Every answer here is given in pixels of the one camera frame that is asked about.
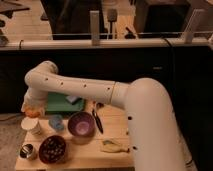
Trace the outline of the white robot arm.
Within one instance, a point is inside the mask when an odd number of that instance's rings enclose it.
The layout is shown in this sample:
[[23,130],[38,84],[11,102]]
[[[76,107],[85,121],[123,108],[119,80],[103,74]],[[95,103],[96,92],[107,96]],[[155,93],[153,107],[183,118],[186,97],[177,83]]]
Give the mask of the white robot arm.
[[121,108],[128,117],[135,171],[187,171],[170,96],[151,78],[131,83],[60,76],[58,67],[44,61],[25,75],[28,90],[22,111],[44,111],[50,92]]

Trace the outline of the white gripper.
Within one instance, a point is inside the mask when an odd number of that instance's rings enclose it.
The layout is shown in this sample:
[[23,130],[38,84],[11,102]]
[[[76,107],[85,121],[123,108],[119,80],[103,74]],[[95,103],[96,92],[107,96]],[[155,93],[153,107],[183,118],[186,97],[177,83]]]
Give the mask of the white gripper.
[[25,114],[25,110],[28,108],[39,109],[40,116],[43,116],[45,114],[46,102],[47,102],[46,93],[28,89],[24,95],[21,111]]

